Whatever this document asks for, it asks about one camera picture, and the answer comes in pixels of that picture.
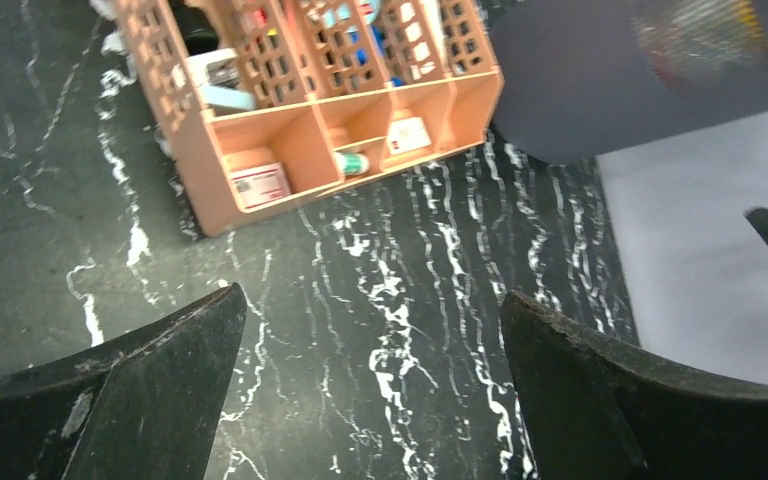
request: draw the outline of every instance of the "orange plastic organizer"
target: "orange plastic organizer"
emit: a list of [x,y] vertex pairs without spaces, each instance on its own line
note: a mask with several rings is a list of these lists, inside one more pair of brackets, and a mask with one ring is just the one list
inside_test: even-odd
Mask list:
[[[207,13],[220,48],[237,52],[240,88],[257,99],[255,111],[219,115],[193,86],[168,0],[113,3],[195,215],[211,236],[480,144],[502,89],[472,0],[439,0],[439,17],[421,0],[381,0],[373,21],[381,51],[356,1],[191,0]],[[394,77],[403,85],[394,86]],[[391,125],[415,117],[430,144],[401,152]],[[346,152],[362,152],[369,170],[344,175],[337,155]],[[292,194],[247,207],[233,172],[279,162]]]

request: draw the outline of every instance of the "trash can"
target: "trash can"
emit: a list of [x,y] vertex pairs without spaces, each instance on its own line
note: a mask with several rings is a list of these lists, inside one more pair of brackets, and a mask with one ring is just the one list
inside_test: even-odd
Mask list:
[[563,164],[768,111],[768,0],[519,3],[493,121]]

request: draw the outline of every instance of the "cylindrical bin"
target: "cylindrical bin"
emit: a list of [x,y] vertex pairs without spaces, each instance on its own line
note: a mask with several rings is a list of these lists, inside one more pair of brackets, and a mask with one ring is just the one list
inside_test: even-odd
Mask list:
[[547,163],[768,111],[768,0],[528,1],[490,36],[496,128]]

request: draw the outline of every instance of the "desk organizer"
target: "desk organizer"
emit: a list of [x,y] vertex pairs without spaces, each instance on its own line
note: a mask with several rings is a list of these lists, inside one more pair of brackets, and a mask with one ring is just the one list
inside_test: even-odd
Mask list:
[[[258,109],[219,115],[193,84],[169,0],[113,0],[205,234],[255,222],[484,141],[502,75],[472,0],[198,0]],[[392,125],[421,118],[426,141]],[[337,156],[362,153],[345,175]],[[280,163],[291,195],[249,207],[234,172]]]

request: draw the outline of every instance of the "gray container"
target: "gray container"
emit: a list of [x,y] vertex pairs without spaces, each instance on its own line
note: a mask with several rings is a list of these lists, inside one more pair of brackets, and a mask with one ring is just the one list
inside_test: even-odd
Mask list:
[[493,121],[547,163],[768,111],[768,0],[527,0],[490,38]]

